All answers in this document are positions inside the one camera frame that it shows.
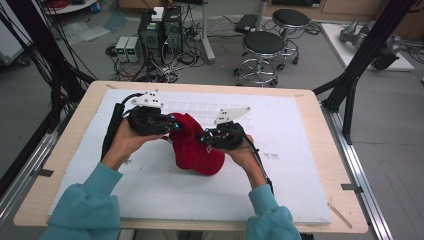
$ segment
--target red fabric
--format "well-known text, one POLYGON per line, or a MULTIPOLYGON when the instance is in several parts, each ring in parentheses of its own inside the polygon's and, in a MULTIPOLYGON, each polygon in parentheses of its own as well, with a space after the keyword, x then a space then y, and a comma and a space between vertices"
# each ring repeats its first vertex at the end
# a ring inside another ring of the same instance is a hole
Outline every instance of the red fabric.
POLYGON ((188 114, 171 113, 181 124, 179 131, 172 131, 169 138, 175 151, 175 161, 179 168, 193 169, 206 176, 216 174, 224 164, 225 154, 201 144, 197 138, 205 131, 200 124, 188 114))

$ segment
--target hand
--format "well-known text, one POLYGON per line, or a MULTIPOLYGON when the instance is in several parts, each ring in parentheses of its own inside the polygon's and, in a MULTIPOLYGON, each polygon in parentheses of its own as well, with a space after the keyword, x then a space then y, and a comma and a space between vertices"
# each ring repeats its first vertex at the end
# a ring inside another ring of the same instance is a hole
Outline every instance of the hand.
POLYGON ((128 119, 125 118, 116 131, 112 146, 102 159, 102 163, 111 169, 118 170, 131 154, 137 151, 145 142, 162 137, 163 135, 138 135, 131 129, 128 119))
MULTIPOLYGON (((247 135, 247 138, 253 143, 253 137, 247 135)), ((233 159, 246 172, 249 178, 250 186, 253 188, 266 184, 265 176, 256 161, 255 155, 246 140, 234 150, 217 149, 224 152, 233 159)))

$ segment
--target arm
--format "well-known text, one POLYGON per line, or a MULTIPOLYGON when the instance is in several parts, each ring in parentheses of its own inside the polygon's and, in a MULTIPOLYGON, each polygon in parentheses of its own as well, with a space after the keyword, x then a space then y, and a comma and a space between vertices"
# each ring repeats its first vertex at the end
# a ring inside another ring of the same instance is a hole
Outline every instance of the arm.
POLYGON ((60 198, 41 239, 114 239, 121 224, 116 196, 110 196, 122 177, 117 170, 145 142, 161 135, 139 136, 124 119, 111 148, 83 184, 73 184, 60 198))
POLYGON ((246 239, 300 240, 289 209, 278 205, 247 143, 243 141, 239 148, 224 152, 243 168, 252 187, 249 198, 256 215, 247 221, 246 239))

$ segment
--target table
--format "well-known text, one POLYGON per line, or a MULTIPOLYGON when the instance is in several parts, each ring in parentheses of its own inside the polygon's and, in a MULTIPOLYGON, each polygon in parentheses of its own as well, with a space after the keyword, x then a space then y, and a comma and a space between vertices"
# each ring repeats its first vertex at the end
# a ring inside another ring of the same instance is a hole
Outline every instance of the table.
MULTIPOLYGON (((48 211, 59 188, 64 171, 73 157, 82 136, 108 89, 155 90, 253 94, 293 97, 298 105, 303 125, 326 195, 332 223, 328 225, 297 225, 301 232, 364 233, 368 230, 362 209, 353 191, 341 184, 350 183, 342 160, 327 126, 318 101, 312 91, 276 88, 229 87, 189 84, 156 84, 97 81, 91 84, 56 147, 44 165, 53 170, 51 177, 39 176, 18 210, 14 222, 18 226, 46 226, 48 211)), ((123 228, 243 231, 245 222, 134 220, 122 219, 123 228)))

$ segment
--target teal sleeve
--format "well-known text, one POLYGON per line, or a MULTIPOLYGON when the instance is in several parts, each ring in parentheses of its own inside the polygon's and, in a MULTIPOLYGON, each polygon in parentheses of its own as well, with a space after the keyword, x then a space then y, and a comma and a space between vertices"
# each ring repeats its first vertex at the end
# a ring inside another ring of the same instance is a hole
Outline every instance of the teal sleeve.
POLYGON ((121 177, 121 173, 98 163, 83 184, 65 190, 41 239, 118 239, 118 198, 110 194, 121 177))
POLYGON ((256 215, 247 221, 246 239, 300 240, 288 208, 279 206, 268 184, 249 193, 256 215))

